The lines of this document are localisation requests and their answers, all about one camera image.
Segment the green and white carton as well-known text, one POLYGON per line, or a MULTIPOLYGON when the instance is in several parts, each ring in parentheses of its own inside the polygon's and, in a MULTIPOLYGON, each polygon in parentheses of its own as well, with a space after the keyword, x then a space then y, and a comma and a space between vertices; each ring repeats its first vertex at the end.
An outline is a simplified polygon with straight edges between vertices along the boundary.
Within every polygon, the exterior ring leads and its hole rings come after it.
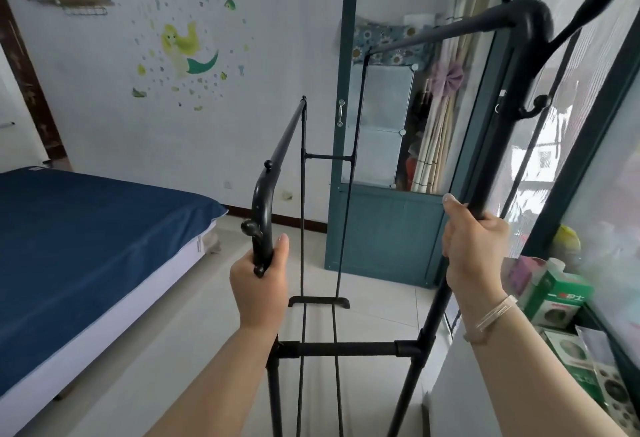
POLYGON ((517 305, 535 326, 566 329, 589 301, 594 287, 582 276, 565 272, 566 265, 549 258, 533 272, 517 305))

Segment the pink plastic container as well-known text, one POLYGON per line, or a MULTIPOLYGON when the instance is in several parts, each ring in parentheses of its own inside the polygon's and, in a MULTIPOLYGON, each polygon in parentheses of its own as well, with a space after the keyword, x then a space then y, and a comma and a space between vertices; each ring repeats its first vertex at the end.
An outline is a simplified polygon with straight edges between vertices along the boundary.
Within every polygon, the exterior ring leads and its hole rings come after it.
POLYGON ((520 255, 515 259, 508 272, 508 283, 516 297, 522 296, 534 273, 543 269, 545 265, 546 261, 538 257, 520 255))

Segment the dark wooden door frame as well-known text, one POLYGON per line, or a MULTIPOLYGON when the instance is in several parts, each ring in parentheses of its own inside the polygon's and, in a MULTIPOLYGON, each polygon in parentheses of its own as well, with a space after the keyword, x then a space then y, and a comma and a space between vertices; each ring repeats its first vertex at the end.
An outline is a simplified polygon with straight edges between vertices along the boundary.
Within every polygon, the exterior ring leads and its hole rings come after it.
POLYGON ((72 171, 8 0, 0 0, 0 173, 24 166, 72 171))

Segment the floral blue cloth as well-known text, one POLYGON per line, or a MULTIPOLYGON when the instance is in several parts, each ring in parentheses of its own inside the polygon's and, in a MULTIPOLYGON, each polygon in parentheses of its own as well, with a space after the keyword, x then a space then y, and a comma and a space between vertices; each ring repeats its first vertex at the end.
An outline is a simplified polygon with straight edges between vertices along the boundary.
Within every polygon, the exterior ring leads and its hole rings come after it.
MULTIPOLYGON (((402 40, 412 38, 431 29, 429 26, 393 26, 374 22, 355 25, 353 48, 351 52, 352 64, 363 63, 366 53, 370 49, 387 46, 402 40)), ((436 53, 436 44, 418 44, 388 50, 373 54, 369 64, 387 67, 418 66, 424 70, 432 64, 436 53)))

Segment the mermaid wall sticker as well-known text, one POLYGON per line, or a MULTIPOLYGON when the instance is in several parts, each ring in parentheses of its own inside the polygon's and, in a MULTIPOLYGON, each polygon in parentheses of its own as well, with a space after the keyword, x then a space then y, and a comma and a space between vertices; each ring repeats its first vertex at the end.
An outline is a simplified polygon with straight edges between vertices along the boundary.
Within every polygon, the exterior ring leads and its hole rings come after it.
POLYGON ((250 69, 255 34, 242 0, 139 1, 129 25, 137 101, 203 111, 250 69))

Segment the person's left forearm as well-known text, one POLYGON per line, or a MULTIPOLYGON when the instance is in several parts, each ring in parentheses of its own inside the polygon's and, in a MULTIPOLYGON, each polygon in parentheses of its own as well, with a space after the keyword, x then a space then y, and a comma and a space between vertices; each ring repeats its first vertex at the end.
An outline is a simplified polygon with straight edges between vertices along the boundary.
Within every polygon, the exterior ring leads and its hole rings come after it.
POLYGON ((241 326, 144 437, 240 437, 277 331, 241 326))

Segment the white modular plastic cabinet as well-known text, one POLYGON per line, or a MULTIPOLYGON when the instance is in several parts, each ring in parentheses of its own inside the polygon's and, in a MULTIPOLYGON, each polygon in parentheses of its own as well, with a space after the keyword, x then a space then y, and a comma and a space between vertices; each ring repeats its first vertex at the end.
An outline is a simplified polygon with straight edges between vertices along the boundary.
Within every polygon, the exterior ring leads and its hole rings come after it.
POLYGON ((367 69, 354 183, 395 190, 406 116, 413 93, 411 67, 367 69))

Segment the wall-mounted metal shelf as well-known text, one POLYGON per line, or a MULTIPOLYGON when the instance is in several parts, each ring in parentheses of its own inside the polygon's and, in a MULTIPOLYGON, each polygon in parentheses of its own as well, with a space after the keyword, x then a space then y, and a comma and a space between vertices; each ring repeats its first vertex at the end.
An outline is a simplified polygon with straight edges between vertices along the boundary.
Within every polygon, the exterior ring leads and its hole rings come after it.
POLYGON ((113 0, 27 0, 41 6, 58 8, 68 16, 106 16, 117 6, 113 0))

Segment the yellow round object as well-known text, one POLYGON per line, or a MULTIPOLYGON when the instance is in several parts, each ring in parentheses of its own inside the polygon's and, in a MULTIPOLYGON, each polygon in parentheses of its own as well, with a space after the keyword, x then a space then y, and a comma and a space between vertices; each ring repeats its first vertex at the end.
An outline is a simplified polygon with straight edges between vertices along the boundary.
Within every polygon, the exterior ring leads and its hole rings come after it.
POLYGON ((580 253, 581 242, 576 231, 565 224, 560 224, 551 240, 549 255, 566 262, 569 258, 579 256, 580 253))

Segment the teal framed glass door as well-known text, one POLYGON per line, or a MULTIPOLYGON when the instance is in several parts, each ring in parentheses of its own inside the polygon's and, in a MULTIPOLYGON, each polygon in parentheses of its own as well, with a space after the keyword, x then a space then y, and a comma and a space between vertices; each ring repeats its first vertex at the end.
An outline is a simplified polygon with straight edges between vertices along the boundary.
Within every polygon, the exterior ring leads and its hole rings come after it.
MULTIPOLYGON (((333 153, 353 152, 362 59, 393 42, 501 0, 343 0, 333 153)), ((476 33, 372 58, 354 184, 333 161, 324 266, 432 288, 444 211, 436 195, 465 194, 484 154, 499 87, 513 71, 510 32, 476 33)))

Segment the person's right forearm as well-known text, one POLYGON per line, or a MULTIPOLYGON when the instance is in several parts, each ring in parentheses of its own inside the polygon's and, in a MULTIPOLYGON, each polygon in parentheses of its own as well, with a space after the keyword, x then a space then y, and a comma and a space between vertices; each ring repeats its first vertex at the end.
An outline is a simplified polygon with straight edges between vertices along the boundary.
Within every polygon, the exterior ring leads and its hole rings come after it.
POLYGON ((502 437, 627 437, 580 387, 500 287, 454 292, 502 437))

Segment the beige checked curtain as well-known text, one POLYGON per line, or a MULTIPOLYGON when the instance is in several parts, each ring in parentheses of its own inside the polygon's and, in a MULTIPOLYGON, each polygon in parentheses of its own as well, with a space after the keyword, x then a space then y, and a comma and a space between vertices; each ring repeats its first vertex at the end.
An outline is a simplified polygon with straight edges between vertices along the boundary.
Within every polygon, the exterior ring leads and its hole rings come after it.
MULTIPOLYGON (((487 9, 490 0, 448 0, 444 25, 455 24, 487 9)), ((465 64, 477 33, 445 39, 427 82, 431 104, 420 141, 410 190, 436 194, 451 151, 458 90, 465 79, 465 64)))

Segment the pink curtain tie flower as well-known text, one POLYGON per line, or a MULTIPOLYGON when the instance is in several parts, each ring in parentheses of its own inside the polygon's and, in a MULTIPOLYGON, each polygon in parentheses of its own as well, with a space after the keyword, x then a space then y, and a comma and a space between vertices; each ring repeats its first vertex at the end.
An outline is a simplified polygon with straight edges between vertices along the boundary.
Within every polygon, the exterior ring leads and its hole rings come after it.
POLYGON ((456 92, 464 80, 463 66, 459 61, 436 62, 430 75, 430 90, 436 96, 449 96, 456 92))

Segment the bed with blue sheet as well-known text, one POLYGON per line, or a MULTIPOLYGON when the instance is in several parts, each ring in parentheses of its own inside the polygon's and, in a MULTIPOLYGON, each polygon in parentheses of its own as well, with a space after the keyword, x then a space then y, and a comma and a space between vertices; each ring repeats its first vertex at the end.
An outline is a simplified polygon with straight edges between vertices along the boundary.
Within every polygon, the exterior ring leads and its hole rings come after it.
POLYGON ((227 214, 180 190, 0 174, 0 437, 14 437, 189 271, 227 214))

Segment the person's left hand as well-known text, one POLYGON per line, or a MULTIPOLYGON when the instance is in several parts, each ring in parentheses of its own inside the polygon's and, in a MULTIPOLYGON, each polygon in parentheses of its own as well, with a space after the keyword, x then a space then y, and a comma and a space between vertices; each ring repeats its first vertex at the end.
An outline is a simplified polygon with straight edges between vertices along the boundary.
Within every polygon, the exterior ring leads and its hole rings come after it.
POLYGON ((253 272, 253 250, 248 250, 230 269, 230 285, 239 311, 241 329, 276 336, 289 300, 287 275, 270 266, 262 277, 253 272))

